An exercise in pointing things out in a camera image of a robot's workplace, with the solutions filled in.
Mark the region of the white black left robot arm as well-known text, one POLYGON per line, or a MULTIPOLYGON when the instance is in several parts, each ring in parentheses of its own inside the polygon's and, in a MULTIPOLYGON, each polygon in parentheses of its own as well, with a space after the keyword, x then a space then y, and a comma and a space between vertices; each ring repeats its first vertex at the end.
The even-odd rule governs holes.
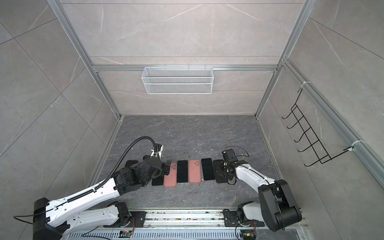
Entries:
POLYGON ((162 162, 148 156, 142 162, 128 161, 126 166, 106 182, 58 200, 42 198, 34 203, 33 239, 60 240, 86 228, 125 227, 133 222, 126 203, 114 202, 102 209, 94 209, 107 200, 138 190, 150 180, 168 175, 171 161, 162 162))

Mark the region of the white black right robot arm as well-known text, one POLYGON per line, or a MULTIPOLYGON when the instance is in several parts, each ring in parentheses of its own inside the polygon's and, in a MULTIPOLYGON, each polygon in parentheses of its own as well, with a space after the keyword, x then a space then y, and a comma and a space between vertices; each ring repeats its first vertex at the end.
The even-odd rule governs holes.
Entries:
POLYGON ((264 223, 269 230, 277 232, 302 221, 302 212, 289 184, 274 180, 255 170, 249 163, 239 160, 233 149, 222 152, 224 162, 217 173, 228 181, 240 180, 259 195, 259 203, 248 202, 238 206, 241 224, 264 223))

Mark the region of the black phone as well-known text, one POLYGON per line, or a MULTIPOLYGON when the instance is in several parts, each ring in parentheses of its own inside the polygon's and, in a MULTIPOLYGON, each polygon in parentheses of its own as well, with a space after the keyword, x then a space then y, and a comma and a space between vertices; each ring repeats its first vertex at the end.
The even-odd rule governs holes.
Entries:
POLYGON ((159 176, 152 179, 152 186, 163 186, 164 185, 164 176, 159 176))
POLYGON ((177 162, 177 183, 187 183, 189 181, 188 161, 177 162))

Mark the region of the pink phone case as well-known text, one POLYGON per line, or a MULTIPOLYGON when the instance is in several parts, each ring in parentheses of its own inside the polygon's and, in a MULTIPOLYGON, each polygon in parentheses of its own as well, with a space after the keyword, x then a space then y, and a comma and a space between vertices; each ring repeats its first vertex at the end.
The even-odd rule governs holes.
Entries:
POLYGON ((164 187, 174 188, 177 185, 177 163, 171 163, 170 173, 164 176, 164 187))

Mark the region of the black pad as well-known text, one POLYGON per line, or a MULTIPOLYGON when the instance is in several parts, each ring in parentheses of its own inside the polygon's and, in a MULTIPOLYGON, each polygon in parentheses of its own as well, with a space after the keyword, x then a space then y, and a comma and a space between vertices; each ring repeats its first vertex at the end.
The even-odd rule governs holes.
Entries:
POLYGON ((205 181, 215 180, 215 171, 213 167, 213 161, 211 158, 201 159, 203 178, 205 181))
POLYGON ((128 160, 125 164, 125 168, 135 168, 138 165, 139 161, 137 160, 128 160))

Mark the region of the black phone case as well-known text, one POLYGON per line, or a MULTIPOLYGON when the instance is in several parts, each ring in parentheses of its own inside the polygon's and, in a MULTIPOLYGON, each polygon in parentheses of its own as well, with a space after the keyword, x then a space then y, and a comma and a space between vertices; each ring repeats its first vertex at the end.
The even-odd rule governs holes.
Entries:
POLYGON ((213 167, 214 167, 214 174, 215 174, 215 181, 218 184, 225 184, 228 182, 228 179, 226 178, 226 170, 224 166, 223 160, 214 160, 213 161, 213 167))

